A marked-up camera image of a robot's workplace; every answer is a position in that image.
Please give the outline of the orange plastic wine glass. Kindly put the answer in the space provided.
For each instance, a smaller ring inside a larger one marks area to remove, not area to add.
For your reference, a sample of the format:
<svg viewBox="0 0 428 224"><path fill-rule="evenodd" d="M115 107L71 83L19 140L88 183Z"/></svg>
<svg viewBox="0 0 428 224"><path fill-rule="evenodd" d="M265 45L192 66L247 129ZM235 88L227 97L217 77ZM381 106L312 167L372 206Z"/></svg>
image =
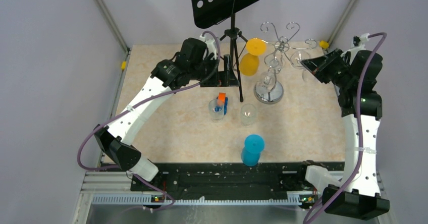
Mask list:
<svg viewBox="0 0 428 224"><path fill-rule="evenodd" d="M240 73L245 76L253 76L259 68L259 57L266 52L266 44L259 38L252 38L247 41L247 54L245 54L239 65Z"/></svg>

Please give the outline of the clear glass with clips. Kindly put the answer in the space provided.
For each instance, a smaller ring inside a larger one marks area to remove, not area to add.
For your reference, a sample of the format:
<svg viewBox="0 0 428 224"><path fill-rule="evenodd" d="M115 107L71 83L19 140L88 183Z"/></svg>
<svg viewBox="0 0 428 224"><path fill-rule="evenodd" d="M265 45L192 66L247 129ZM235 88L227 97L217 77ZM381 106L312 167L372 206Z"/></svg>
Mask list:
<svg viewBox="0 0 428 224"><path fill-rule="evenodd" d="M213 122L220 122L224 117L223 103L218 99L213 99L208 104L209 115Z"/></svg>

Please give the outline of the clear wine glass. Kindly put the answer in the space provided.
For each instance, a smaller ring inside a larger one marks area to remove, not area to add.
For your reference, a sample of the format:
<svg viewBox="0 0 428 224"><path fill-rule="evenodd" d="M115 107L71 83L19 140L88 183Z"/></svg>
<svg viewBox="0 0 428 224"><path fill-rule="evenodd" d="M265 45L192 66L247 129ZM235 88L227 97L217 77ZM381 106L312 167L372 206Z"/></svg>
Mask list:
<svg viewBox="0 0 428 224"><path fill-rule="evenodd" d="M265 64L268 66L268 70L260 75L260 79L256 84L256 90L260 94L267 94L274 89L277 82L277 74L283 68L282 59L274 54L265 57Z"/></svg>

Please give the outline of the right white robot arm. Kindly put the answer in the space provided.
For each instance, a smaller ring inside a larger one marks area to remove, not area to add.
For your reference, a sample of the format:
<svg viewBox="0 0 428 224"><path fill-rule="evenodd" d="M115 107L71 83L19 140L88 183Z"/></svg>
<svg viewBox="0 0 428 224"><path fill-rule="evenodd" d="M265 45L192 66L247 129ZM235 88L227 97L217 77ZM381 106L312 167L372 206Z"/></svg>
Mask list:
<svg viewBox="0 0 428 224"><path fill-rule="evenodd" d="M296 176L297 186L318 190L322 210L328 214L370 220L387 213L390 202L381 197L376 173L377 131L383 112L382 98L374 86L383 57L365 49L356 53L336 49L301 64L320 82L339 88L346 147L341 180L322 164L308 160Z"/></svg>

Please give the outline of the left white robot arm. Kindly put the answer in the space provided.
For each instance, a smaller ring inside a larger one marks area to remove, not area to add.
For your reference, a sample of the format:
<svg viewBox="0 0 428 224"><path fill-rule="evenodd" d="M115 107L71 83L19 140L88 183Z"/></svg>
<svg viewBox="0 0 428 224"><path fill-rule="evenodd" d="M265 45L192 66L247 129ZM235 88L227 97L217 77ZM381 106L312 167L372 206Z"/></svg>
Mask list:
<svg viewBox="0 0 428 224"><path fill-rule="evenodd" d="M188 38L172 59L156 64L141 90L110 123L98 125L94 137L116 167L137 174L143 185L156 190L162 184L158 167L132 144L151 115L173 94L199 87L240 86L231 56L220 55L215 39Z"/></svg>

